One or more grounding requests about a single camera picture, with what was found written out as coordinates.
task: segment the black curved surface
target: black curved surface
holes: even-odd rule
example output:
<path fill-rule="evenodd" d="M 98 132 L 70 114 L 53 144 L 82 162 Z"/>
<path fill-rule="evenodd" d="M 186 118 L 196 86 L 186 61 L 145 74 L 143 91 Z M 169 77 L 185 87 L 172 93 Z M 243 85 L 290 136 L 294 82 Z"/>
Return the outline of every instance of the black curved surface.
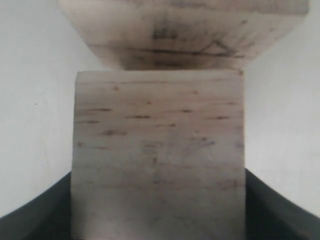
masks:
<path fill-rule="evenodd" d="M 0 240 L 71 240 L 70 176 L 0 218 Z M 248 240 L 320 240 L 319 218 L 283 198 L 248 170 L 246 181 Z"/>

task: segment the light wood surface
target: light wood surface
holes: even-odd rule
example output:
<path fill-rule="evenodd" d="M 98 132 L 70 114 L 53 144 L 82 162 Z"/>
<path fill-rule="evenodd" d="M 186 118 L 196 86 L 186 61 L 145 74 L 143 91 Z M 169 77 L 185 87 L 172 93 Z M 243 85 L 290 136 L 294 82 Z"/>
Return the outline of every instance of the light wood surface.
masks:
<path fill-rule="evenodd" d="M 241 240 L 241 73 L 80 73 L 71 190 L 78 239 Z"/>
<path fill-rule="evenodd" d="M 309 0 L 59 0 L 114 69 L 238 69 L 289 33 Z"/>

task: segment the wood grain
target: wood grain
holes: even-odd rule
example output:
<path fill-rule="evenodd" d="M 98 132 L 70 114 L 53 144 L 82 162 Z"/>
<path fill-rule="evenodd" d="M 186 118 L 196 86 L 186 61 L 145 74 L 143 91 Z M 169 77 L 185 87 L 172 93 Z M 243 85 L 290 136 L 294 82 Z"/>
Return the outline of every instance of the wood grain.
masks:
<path fill-rule="evenodd" d="M 74 237 L 242 239 L 239 72 L 83 72 L 75 92 Z"/>
<path fill-rule="evenodd" d="M 60 0 L 110 68 L 238 69 L 300 23 L 308 0 Z"/>

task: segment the wooden block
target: wooden block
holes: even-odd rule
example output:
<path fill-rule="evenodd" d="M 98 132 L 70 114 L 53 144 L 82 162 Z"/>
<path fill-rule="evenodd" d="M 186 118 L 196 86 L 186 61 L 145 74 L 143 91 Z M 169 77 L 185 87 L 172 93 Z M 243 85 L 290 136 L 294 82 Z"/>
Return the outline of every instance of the wooden block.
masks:
<path fill-rule="evenodd" d="M 107 67 L 238 69 L 300 23 L 309 0 L 59 0 Z"/>
<path fill-rule="evenodd" d="M 73 237 L 243 239 L 243 137 L 237 71 L 80 73 Z"/>

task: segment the white wall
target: white wall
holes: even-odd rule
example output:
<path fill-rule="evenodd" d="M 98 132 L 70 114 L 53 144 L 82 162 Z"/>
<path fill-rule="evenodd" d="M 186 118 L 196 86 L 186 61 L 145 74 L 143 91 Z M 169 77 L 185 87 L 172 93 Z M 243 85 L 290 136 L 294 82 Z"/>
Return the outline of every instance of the white wall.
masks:
<path fill-rule="evenodd" d="M 245 74 L 247 168 L 320 217 L 320 0 Z"/>
<path fill-rule="evenodd" d="M 71 170 L 76 74 L 101 69 L 54 0 L 0 0 L 0 217 Z"/>

